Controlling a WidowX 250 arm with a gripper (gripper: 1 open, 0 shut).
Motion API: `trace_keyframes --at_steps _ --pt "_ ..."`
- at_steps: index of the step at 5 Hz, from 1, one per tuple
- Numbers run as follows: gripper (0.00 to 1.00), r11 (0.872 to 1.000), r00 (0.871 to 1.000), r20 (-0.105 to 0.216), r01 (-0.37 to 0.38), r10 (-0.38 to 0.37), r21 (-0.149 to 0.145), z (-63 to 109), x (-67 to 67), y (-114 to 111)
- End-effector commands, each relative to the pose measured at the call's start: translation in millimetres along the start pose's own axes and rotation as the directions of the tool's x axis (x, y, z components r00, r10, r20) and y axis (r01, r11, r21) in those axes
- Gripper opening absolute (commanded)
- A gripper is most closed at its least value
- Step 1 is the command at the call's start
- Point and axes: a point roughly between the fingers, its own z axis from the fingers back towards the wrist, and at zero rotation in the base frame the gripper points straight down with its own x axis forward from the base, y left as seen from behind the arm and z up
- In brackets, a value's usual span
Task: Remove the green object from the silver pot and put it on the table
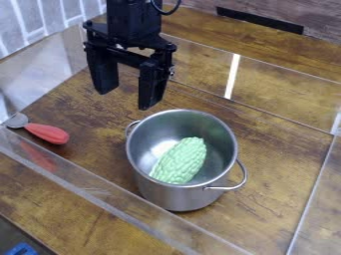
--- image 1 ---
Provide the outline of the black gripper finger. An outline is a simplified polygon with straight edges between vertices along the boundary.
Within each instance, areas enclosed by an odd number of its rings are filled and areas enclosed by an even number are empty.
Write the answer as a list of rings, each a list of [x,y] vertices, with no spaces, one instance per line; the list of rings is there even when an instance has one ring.
[[[171,74],[171,52],[155,51],[140,64],[139,109],[146,111],[162,99]]]
[[[91,43],[86,43],[86,53],[94,86],[104,95],[119,86],[118,62],[106,49]]]

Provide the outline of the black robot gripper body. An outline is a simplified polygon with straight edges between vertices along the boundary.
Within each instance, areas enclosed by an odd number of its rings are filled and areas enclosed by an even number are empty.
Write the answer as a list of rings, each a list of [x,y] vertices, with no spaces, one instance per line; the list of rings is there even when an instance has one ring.
[[[163,0],[107,0],[107,22],[83,23],[88,66],[123,63],[139,67],[152,59],[170,68],[177,46],[160,35],[162,16],[175,10],[163,10]]]

